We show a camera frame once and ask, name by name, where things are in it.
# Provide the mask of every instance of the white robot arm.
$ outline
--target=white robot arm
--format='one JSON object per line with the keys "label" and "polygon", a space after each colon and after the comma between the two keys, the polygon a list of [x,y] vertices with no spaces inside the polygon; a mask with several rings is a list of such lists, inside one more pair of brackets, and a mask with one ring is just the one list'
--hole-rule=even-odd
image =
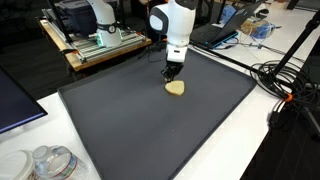
{"label": "white robot arm", "polygon": [[195,15],[193,0],[169,0],[167,4],[151,9],[149,20],[152,29],[167,35],[167,65],[161,73],[169,82],[183,68]]}
{"label": "white robot arm", "polygon": [[103,0],[87,0],[97,18],[99,46],[112,47],[121,43],[120,30],[112,7]]}

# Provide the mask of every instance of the monitor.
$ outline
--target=monitor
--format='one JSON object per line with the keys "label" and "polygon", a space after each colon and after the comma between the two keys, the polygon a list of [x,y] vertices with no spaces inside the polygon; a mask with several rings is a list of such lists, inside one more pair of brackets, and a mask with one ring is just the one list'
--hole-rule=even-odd
{"label": "monitor", "polygon": [[0,134],[47,115],[47,112],[0,65]]}

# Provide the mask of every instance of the desk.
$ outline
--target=desk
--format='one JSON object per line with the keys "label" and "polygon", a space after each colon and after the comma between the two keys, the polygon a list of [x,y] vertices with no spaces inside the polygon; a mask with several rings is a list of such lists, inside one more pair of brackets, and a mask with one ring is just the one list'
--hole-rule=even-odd
{"label": "desk", "polygon": [[[63,39],[58,35],[58,33],[55,31],[54,28],[52,28],[52,26],[50,26],[50,24],[47,22],[47,20],[40,20],[39,22],[42,30],[48,34],[48,36],[52,39],[52,41],[54,42],[54,44],[56,44],[56,46],[58,47],[59,51],[60,50],[64,50],[64,49],[69,49],[70,47],[67,45],[66,42],[63,41]],[[144,42],[140,42],[139,44],[134,44],[132,46],[126,47],[124,49],[119,49],[116,50],[114,52],[112,52],[111,54],[105,55],[103,57],[100,57],[96,60],[93,61],[88,61],[85,63],[81,63],[81,61],[79,60],[79,58],[77,58],[76,55],[74,54],[66,54],[66,60],[69,63],[69,65],[73,68],[74,71],[80,71],[82,69],[91,67],[93,65],[102,63],[104,61],[107,61],[109,59],[115,58],[117,56],[120,56],[122,54],[126,54],[128,52],[134,51],[136,49],[145,47],[147,45],[151,44],[151,39],[146,38],[146,41]]]}
{"label": "desk", "polygon": [[[279,21],[277,24],[282,25],[283,29],[277,30],[265,43],[274,48],[281,47],[280,50],[286,51],[292,45],[296,35],[302,32],[304,24],[311,19],[313,13],[301,10],[288,12],[274,8],[271,9],[271,13],[274,12],[277,17],[283,18],[283,21]],[[294,15],[291,22],[285,19],[285,17],[291,15]],[[274,22],[277,17],[271,16],[269,21]],[[299,20],[301,21],[301,27],[290,26],[290,24]],[[300,58],[306,58],[319,35],[320,29],[317,29],[304,43],[303,50],[298,51],[299,54],[296,55]],[[280,41],[284,43],[279,45],[278,40],[281,39],[278,38],[287,40]],[[219,52],[248,65],[281,58],[280,55],[268,50],[245,48],[240,45]],[[213,59],[248,74],[245,69],[237,65],[217,58]],[[255,87],[191,158],[175,179],[239,179],[268,132],[268,115],[278,101],[277,98],[267,94],[261,88]],[[41,145],[64,145],[89,166],[90,180],[100,179],[58,94],[43,98],[39,100],[39,103],[48,111],[49,115],[21,128],[14,129],[10,133],[0,135],[0,156],[20,149],[34,150]]]}

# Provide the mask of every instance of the white table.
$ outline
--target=white table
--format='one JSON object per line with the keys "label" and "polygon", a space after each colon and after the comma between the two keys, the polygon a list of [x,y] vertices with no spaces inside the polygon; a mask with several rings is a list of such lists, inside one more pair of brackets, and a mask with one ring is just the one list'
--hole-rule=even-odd
{"label": "white table", "polygon": [[[276,25],[282,25],[283,28],[276,30],[263,44],[282,51],[289,49],[313,15],[312,12],[301,10],[287,12],[277,7],[272,7],[270,11],[268,20]],[[306,59],[319,34],[319,29],[312,33],[296,56]],[[269,50],[245,48],[241,45],[219,52],[247,65],[282,57]],[[237,65],[225,60],[213,59],[248,74],[248,71]],[[259,87],[254,88],[175,179],[239,179],[268,132],[268,115],[278,101]],[[90,180],[100,179],[59,95],[55,93],[38,102],[49,115],[0,135],[0,157],[17,150],[34,150],[41,145],[63,145],[89,166]]]}

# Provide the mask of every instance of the gray table mat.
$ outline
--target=gray table mat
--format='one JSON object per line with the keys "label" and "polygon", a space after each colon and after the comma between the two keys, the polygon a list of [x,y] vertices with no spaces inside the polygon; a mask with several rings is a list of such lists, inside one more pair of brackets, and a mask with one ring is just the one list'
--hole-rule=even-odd
{"label": "gray table mat", "polygon": [[[164,52],[153,53],[159,60]],[[176,79],[185,93],[169,95],[147,56],[59,89],[100,177],[172,179],[253,89],[247,75],[188,51]]]}

